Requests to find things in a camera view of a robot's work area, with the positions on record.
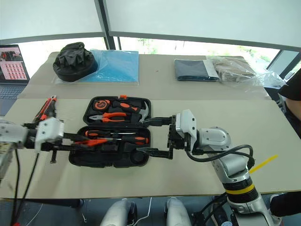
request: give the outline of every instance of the hammer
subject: hammer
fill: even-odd
[[[144,104],[145,104],[145,109],[142,109],[142,108],[139,108],[139,107],[134,107],[134,106],[128,105],[126,103],[121,103],[121,102],[118,102],[118,101],[114,101],[112,106],[113,107],[120,107],[125,112],[140,114],[141,115],[141,119],[139,120],[139,122],[143,122],[144,119],[149,114],[149,107],[148,107],[148,105],[147,105],[146,102],[144,102]]]

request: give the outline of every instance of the yellow marker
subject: yellow marker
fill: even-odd
[[[261,167],[265,166],[268,164],[270,161],[273,161],[274,159],[278,158],[278,155],[275,154],[274,156],[268,158],[266,161],[260,163],[258,166],[255,166],[253,169],[249,171],[249,173],[254,173],[255,171],[259,170]]]

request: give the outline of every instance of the beige table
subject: beige table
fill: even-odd
[[[30,122],[44,99],[19,99],[5,119],[21,124]],[[65,121],[65,132],[75,133],[85,126],[82,116],[89,99],[58,99],[57,117]],[[260,192],[301,190],[301,140],[275,102],[267,100],[151,100],[152,116],[170,116],[191,109],[198,128],[220,126],[236,145],[254,148],[256,165],[278,154],[279,157],[252,174]],[[166,149],[168,127],[150,127],[151,146]],[[34,151],[19,150],[23,194],[32,165]],[[220,194],[224,189],[211,163],[190,160],[182,150],[174,159],[150,158],[143,167],[95,169],[69,163],[67,152],[59,152],[57,164],[50,164],[51,153],[42,152],[28,198],[96,198],[161,195]],[[13,159],[1,183],[0,197],[13,197],[16,161]]]
[[[86,98],[96,96],[144,97],[152,100],[245,100],[268,99],[263,87],[227,86],[220,82],[177,81],[174,59],[202,60],[205,56],[139,55],[140,85],[126,83],[73,83],[55,84],[57,75],[52,64],[58,53],[34,74],[19,98]]]

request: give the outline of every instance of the plastic bag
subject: plastic bag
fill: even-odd
[[[265,69],[252,68],[243,58],[237,57],[221,57],[210,56],[216,71],[218,72],[220,81],[231,86],[239,84],[252,86],[283,86],[285,82],[275,72],[267,71]]]
[[[98,63],[94,73],[74,82],[65,82],[55,77],[53,83],[75,82],[126,82],[139,84],[139,53],[137,51],[90,50]]]

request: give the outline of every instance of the white cable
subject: white cable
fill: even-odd
[[[143,220],[143,219],[146,219],[146,218],[149,217],[150,211],[151,211],[151,200],[152,200],[152,197],[150,198],[150,206],[149,206],[149,212],[147,213],[147,216],[145,216],[145,217],[140,218],[139,220],[137,220],[136,223],[133,226],[136,226],[140,220]]]
[[[41,208],[42,208],[43,205],[44,205],[44,204],[41,205],[39,211],[36,213],[36,215],[34,215],[34,217],[30,220],[30,222],[27,223],[26,226],[28,226],[28,225],[36,218],[36,216],[39,214],[39,212],[40,212],[40,210],[41,210]]]

